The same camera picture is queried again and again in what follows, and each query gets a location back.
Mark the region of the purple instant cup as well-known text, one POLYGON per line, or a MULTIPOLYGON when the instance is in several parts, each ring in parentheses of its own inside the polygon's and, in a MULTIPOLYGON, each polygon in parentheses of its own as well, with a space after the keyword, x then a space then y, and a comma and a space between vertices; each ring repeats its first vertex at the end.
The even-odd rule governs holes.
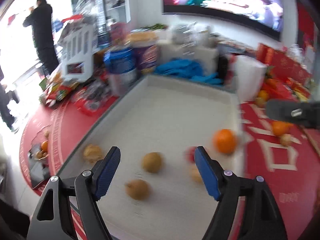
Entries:
POLYGON ((128 36, 140 75, 154 71, 158 61, 158 36, 154 31, 137 31, 128 36))

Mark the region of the blue snack package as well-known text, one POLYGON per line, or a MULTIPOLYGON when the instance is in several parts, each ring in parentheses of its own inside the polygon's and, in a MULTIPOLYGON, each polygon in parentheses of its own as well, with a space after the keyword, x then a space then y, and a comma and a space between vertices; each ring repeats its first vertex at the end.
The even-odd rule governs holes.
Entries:
POLYGON ((104 64, 111 74, 124 74, 136 68, 131 47, 110 49, 104 54, 104 64))

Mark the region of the blue rubber gloves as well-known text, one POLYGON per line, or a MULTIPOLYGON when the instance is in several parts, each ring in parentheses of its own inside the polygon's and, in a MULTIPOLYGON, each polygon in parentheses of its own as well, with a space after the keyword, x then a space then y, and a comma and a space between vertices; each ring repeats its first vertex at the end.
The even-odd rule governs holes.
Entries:
POLYGON ((172 76, 187 79, 194 82, 206 83, 208 85, 223 85, 223 79, 217 73, 205 75, 202 64, 199 61, 188 59, 173 59, 167 63, 157 66, 154 73, 162 76, 172 76))

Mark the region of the red round table mat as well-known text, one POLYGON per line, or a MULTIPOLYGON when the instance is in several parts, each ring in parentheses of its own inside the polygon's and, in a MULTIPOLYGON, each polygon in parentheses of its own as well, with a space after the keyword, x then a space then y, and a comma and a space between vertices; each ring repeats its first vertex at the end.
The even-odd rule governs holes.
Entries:
MULTIPOLYGON (((108 111, 121 98, 114 101, 108 111)), ((259 109, 252 103, 240 102, 239 109, 242 135, 240 137, 236 135, 238 143, 233 152, 235 153, 239 146, 244 151, 244 172, 239 177, 254 179, 262 176, 264 178, 279 207, 287 239, 297 239, 312 217, 316 187, 319 183, 319 156, 296 126, 292 126, 289 132, 291 143, 289 146, 284 146, 280 143, 280 139, 273 135, 272 119, 266 115, 265 110, 259 109)), ((81 235, 87 239, 76 198, 70 197, 69 200, 75 230, 80 228, 79 232, 76 231, 77 237, 81 235)), ((245 199, 240 197, 228 239, 238 239, 244 205, 245 199)))

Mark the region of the green brown fruit by roll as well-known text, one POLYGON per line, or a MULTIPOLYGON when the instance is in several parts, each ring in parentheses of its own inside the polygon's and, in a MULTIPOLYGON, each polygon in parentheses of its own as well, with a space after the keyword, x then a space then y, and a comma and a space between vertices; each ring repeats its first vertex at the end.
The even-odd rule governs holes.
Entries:
POLYGON ((264 108, 266 101, 264 100, 264 98, 257 97, 257 98, 255 98, 254 103, 255 103, 255 105, 258 106, 259 108, 264 108))

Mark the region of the red gift box stack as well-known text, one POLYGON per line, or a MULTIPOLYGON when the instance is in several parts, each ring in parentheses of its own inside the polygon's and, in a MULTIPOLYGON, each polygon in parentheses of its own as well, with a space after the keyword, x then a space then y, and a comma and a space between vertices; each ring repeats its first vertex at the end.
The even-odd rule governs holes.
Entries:
POLYGON ((284 52, 275 50, 263 43, 258 45, 256 58, 270 67, 271 76, 282 83, 288 85, 289 81, 295 81, 305 86, 311 80, 311 74, 300 63, 288 57, 284 52))

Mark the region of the white paper towel roll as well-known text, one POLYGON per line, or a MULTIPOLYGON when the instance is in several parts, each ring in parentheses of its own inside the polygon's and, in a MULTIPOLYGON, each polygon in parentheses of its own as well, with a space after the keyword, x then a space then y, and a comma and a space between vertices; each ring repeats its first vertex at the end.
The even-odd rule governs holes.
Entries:
POLYGON ((235 57, 234 71, 237 77, 237 95, 241 103, 253 101, 265 77, 267 65, 245 55, 235 57))

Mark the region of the red plastic fruit basket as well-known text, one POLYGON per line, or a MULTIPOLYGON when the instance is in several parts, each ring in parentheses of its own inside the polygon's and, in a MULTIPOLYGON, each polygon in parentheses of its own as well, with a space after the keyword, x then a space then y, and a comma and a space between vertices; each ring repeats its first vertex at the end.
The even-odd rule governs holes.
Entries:
POLYGON ((291 90, 289 90, 280 80, 274 78, 268 73, 266 73, 264 76, 263 84, 261 85, 260 90, 267 94, 267 100, 294 100, 291 90))

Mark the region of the grey white tray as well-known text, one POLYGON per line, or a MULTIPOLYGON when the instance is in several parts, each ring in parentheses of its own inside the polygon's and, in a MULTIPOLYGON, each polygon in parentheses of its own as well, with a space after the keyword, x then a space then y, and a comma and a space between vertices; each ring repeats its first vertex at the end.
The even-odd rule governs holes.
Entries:
POLYGON ((244 151, 224 156, 212 146, 220 129, 242 135, 239 100, 234 93, 187 80, 149 75, 117 101, 89 130, 59 170, 61 178, 78 176, 92 165, 83 159, 88 144, 104 153, 112 146, 121 159, 107 194, 98 202, 100 213, 118 239, 201 239, 217 202, 204 185, 191 179, 185 151, 203 146, 212 159, 242 176, 244 151), (158 173, 142 169, 142 159, 159 152, 158 173), (134 200, 125 184, 141 179, 151 187, 146 200, 134 200))

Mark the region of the large orange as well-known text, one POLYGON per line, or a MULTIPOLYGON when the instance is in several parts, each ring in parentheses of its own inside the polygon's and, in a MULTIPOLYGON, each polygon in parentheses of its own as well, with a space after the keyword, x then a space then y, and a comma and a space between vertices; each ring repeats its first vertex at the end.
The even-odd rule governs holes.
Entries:
POLYGON ((237 147, 237 143, 237 136, 230 129, 218 130, 213 136, 213 146, 217 152, 222 154, 232 154, 237 147))

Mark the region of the orange beside basket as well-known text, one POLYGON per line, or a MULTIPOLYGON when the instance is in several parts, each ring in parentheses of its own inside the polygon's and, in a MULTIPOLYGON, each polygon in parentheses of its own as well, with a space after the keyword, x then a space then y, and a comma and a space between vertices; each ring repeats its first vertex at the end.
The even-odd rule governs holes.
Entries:
POLYGON ((257 97, 263 99, 264 101, 268 101, 270 98, 268 92, 265 90, 260 90, 257 94, 257 97))

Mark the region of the person in black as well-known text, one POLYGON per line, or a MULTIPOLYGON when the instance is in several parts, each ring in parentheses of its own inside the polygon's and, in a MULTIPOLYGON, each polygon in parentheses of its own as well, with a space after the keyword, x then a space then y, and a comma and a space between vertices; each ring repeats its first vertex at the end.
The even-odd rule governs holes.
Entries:
POLYGON ((59 65, 52 31, 53 10, 47 0, 37 0, 36 3, 37 7, 31 9, 30 15, 23 22, 23 26, 32 27, 35 49, 44 67, 44 73, 51 75, 59 65))

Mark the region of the wall television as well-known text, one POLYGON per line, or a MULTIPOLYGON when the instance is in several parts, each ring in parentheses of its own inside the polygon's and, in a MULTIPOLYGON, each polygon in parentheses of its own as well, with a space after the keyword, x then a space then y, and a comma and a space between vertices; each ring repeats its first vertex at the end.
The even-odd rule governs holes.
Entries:
POLYGON ((230 21, 275 40, 283 29, 282 0, 163 0, 163 12, 230 21))

